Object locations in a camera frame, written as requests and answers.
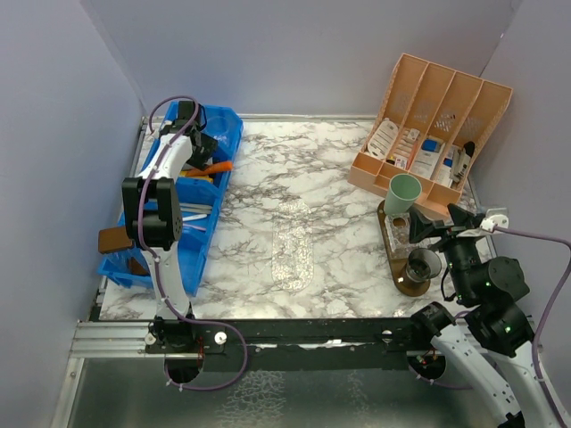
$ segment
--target marble surface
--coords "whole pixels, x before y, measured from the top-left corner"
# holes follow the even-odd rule
[[[203,281],[191,297],[197,317],[407,317],[442,302],[440,277],[419,298],[396,290],[376,215],[381,198],[347,183],[371,126],[244,123]],[[138,169],[149,148],[145,142]],[[475,207],[468,185],[461,205]],[[478,249],[489,257],[486,240]],[[446,292],[453,292],[450,278]],[[108,281],[100,319],[154,312],[152,290]]]

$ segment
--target mint green cup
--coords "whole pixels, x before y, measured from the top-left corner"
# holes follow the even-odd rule
[[[412,206],[422,193],[418,179],[409,174],[397,174],[389,182],[384,211],[386,215],[402,214]]]

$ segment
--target blue container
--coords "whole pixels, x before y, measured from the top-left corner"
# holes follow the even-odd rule
[[[218,149],[212,155],[214,162],[233,161],[240,145],[242,137],[243,123],[240,118],[227,107],[204,106],[206,110],[207,125],[203,131],[205,134],[218,140]],[[178,113],[178,102],[170,104],[165,119],[174,120]],[[159,148],[159,140],[155,140],[151,151],[145,160],[143,169],[147,167],[154,154]],[[196,230],[191,227],[183,227],[182,237],[178,242],[178,264],[182,283],[186,292],[196,295],[201,282],[206,265],[206,256],[211,246],[212,236],[218,223],[220,209],[224,192],[228,187],[230,172],[216,174],[214,182],[205,180],[179,177],[177,179],[178,200],[183,203],[198,203],[211,205],[212,213],[202,220],[189,222],[193,226],[206,228],[206,231]],[[149,209],[153,207],[153,202],[146,205]],[[186,212],[185,207],[181,207],[183,217],[193,215]],[[125,220],[121,216],[119,226],[124,225]],[[142,266],[146,266],[145,259],[138,248],[120,251],[103,256],[98,273],[105,275],[113,282],[131,287],[139,285],[146,288],[153,288],[150,276],[132,275],[128,271],[128,261],[135,258]]]

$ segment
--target wooden organizer box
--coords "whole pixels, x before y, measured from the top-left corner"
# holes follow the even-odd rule
[[[349,183],[386,196],[393,176],[411,174],[422,185],[422,194],[415,206],[430,218],[448,218],[447,205],[458,202],[469,169],[507,109],[512,92],[510,87],[404,53],[394,67],[375,125],[351,165]],[[399,134],[386,158],[401,141],[404,128],[420,131],[406,170],[365,153],[368,141],[385,118],[399,127]],[[428,135],[444,141],[431,179],[409,172],[420,145]],[[436,183],[450,147],[456,145],[461,148],[468,141],[475,143],[476,150],[462,180],[452,188]]]

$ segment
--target wall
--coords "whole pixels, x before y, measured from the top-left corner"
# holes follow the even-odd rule
[[[148,109],[377,114],[401,53],[479,74],[519,0],[81,0]]]
[[[509,207],[516,229],[571,239],[571,3],[525,0],[483,77],[514,87],[506,116],[478,158],[474,176],[484,204]],[[568,262],[562,245],[524,238],[494,239],[499,254],[518,258],[532,289],[521,304],[539,320]],[[542,342],[545,366],[571,409],[569,284],[563,289]]]
[[[142,111],[79,2],[2,14],[0,415],[6,428],[45,427]]]

